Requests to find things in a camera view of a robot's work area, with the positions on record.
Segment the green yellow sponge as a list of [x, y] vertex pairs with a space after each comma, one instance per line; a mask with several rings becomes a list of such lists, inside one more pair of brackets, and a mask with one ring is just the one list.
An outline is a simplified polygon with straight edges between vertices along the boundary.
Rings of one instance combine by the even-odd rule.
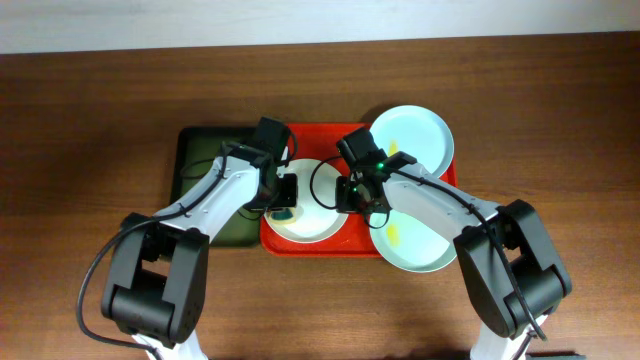
[[290, 224], [295, 221], [294, 208], [281, 208], [269, 213], [268, 219], [275, 224]]

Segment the white plate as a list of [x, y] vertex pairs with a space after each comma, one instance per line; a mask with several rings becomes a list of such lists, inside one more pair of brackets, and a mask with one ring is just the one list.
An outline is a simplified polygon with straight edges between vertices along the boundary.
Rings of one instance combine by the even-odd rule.
[[280, 175], [296, 174], [298, 178], [295, 221], [275, 224], [268, 219], [268, 212], [266, 222], [287, 241], [310, 244], [326, 240], [336, 234], [348, 218], [347, 214], [338, 213], [330, 205], [330, 202], [335, 202], [336, 179], [340, 172], [325, 163], [317, 170], [312, 181], [312, 172], [319, 163], [316, 159], [298, 159], [279, 170]]

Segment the light green plate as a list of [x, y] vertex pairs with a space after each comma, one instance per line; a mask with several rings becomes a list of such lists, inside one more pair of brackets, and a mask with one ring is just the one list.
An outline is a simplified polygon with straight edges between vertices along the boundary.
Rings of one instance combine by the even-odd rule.
[[414, 273], [438, 271], [453, 262], [454, 247], [415, 218], [392, 210], [369, 217], [369, 233], [378, 253], [395, 267]]

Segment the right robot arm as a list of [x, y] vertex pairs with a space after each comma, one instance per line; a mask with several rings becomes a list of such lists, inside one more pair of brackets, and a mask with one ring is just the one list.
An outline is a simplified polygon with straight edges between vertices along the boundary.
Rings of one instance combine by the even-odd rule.
[[454, 247], [474, 310], [482, 321], [473, 359], [522, 359], [572, 282], [532, 205], [471, 196], [429, 173], [403, 152], [340, 153], [350, 173], [338, 181], [343, 209], [374, 206], [407, 214]]

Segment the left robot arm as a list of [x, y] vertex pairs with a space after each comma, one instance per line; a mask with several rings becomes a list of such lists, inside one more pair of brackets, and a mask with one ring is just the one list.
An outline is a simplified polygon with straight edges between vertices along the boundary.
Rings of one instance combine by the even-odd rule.
[[152, 359], [202, 359], [195, 328], [205, 300], [211, 241], [240, 208], [265, 211], [295, 190], [277, 173], [284, 141], [221, 145], [184, 195], [147, 217], [132, 213], [105, 246], [112, 255], [101, 311]]

